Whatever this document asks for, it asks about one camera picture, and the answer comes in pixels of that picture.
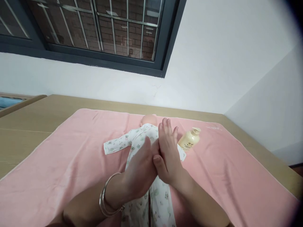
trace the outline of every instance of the onesie sleeve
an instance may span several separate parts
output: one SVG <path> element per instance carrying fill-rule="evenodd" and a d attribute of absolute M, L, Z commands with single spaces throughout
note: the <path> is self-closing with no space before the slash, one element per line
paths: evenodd
<path fill-rule="evenodd" d="M 178 152 L 179 152 L 179 155 L 180 155 L 180 160 L 184 161 L 185 158 L 186 158 L 186 154 L 185 154 L 184 150 L 178 144 L 177 144 L 177 148 L 178 148 Z"/>
<path fill-rule="evenodd" d="M 132 129 L 131 131 L 129 131 L 118 139 L 113 139 L 105 142 L 103 144 L 105 154 L 115 153 L 132 145 L 132 141 L 136 135 L 134 131 L 135 130 Z"/>

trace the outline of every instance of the window frame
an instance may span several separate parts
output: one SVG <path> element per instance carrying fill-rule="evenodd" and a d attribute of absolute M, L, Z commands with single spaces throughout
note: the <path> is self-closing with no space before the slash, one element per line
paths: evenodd
<path fill-rule="evenodd" d="M 186 0 L 164 1 L 158 42 L 155 44 L 157 51 L 154 62 L 151 62 L 47 43 L 27 3 L 22 0 L 6 1 L 18 19 L 22 21 L 22 26 L 29 33 L 30 39 L 0 35 L 0 52 L 111 68 L 161 78 L 165 77 L 186 3 Z"/>

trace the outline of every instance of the doll head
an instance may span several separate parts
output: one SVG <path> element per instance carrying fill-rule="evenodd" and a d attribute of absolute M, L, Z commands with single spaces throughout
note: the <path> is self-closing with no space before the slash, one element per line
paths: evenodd
<path fill-rule="evenodd" d="M 145 115 L 143 116 L 142 120 L 141 120 L 141 126 L 144 125 L 144 124 L 152 124 L 154 126 L 157 126 L 157 118 L 155 115 Z"/>

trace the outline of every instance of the white onesie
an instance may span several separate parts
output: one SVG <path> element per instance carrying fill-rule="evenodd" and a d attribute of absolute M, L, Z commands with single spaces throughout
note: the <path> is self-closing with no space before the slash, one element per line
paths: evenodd
<path fill-rule="evenodd" d="M 153 144 L 158 138 L 158 127 L 152 124 L 144 124 L 138 129 L 132 129 L 120 138 L 104 143 L 104 152 L 105 154 L 111 154 L 131 146 L 126 162 L 126 170 L 132 157 L 144 144 L 145 136 L 148 136 L 151 144 Z M 177 146 L 180 160 L 184 161 L 186 154 L 179 145 Z M 151 196 L 151 226 L 176 226 L 169 185 L 157 176 L 149 191 L 143 197 L 125 204 L 125 209 L 122 211 L 121 227 L 149 226 L 149 195 Z"/>

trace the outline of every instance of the blue cloth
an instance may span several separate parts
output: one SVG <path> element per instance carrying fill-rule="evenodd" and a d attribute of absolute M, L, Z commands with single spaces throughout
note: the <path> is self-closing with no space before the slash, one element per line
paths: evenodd
<path fill-rule="evenodd" d="M 6 108 L 22 101 L 22 99 L 0 97 L 0 107 Z"/>

